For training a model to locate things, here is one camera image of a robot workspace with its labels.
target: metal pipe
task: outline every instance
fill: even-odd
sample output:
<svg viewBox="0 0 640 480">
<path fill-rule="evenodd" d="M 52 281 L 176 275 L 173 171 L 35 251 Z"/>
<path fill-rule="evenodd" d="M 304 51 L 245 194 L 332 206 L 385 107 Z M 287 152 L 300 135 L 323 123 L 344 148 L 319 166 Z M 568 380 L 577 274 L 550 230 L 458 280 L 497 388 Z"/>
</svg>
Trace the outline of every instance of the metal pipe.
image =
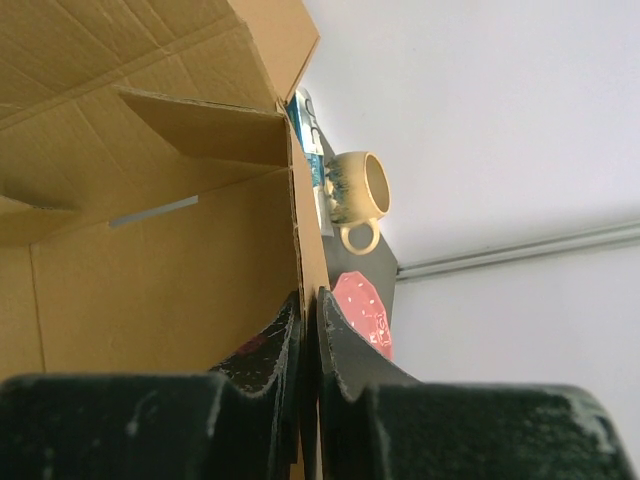
<svg viewBox="0 0 640 480">
<path fill-rule="evenodd" d="M 398 283 L 582 250 L 640 244 L 640 221 L 399 265 Z"/>
</svg>

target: red object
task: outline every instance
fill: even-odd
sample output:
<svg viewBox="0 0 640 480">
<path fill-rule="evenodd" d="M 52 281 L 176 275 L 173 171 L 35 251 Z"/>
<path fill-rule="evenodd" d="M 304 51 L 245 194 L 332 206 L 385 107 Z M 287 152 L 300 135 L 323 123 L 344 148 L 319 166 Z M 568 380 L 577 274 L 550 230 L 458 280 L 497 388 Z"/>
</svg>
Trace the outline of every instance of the red object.
<svg viewBox="0 0 640 480">
<path fill-rule="evenodd" d="M 387 322 L 387 311 L 376 287 L 360 272 L 343 273 L 333 289 L 333 295 L 349 325 L 389 360 L 393 358 L 393 343 Z"/>
</svg>

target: mug handle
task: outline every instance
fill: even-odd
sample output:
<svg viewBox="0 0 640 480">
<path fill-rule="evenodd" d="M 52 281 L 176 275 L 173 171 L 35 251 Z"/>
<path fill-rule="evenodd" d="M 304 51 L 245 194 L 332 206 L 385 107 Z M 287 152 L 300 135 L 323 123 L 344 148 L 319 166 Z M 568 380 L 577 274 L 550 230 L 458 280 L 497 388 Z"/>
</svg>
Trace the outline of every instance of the mug handle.
<svg viewBox="0 0 640 480">
<path fill-rule="evenodd" d="M 371 231 L 373 232 L 371 243 L 362 249 L 354 247 L 351 244 L 351 240 L 349 239 L 349 233 L 351 233 L 351 229 L 359 227 L 360 225 L 369 225 L 369 228 L 371 228 Z M 342 239 L 344 248 L 346 248 L 354 255 L 366 255 L 367 253 L 371 253 L 373 249 L 378 246 L 378 242 L 380 241 L 380 227 L 378 226 L 378 220 L 376 218 L 369 218 L 368 220 L 365 220 L 358 225 L 354 225 L 353 227 L 341 227 L 340 238 Z"/>
</svg>

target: brown cardboard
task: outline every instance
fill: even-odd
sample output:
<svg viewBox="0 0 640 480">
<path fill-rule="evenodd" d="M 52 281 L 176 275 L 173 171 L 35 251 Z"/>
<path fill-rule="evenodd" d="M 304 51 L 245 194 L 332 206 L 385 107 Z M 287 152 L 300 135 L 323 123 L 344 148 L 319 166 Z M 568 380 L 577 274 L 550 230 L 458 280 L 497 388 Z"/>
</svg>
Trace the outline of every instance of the brown cardboard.
<svg viewBox="0 0 640 480">
<path fill-rule="evenodd" d="M 306 314 L 326 266 L 278 107 L 317 42 L 302 3 L 5 3 L 0 379 L 201 371 L 291 290 Z"/>
</svg>

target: ceramic mug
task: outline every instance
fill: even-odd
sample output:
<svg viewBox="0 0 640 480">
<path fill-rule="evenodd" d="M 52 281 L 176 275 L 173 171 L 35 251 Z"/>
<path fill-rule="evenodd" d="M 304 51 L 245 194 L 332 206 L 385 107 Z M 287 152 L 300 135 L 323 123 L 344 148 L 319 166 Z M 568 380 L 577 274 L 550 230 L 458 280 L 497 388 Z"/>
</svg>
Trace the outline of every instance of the ceramic mug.
<svg viewBox="0 0 640 480">
<path fill-rule="evenodd" d="M 325 164 L 325 193 L 331 222 L 340 227 L 344 247 L 355 255 L 371 252 L 380 241 L 378 219 L 389 211 L 391 191 L 378 157 L 371 152 L 336 155 Z M 349 233 L 359 225 L 369 225 L 371 243 L 362 249 L 351 244 Z"/>
</svg>

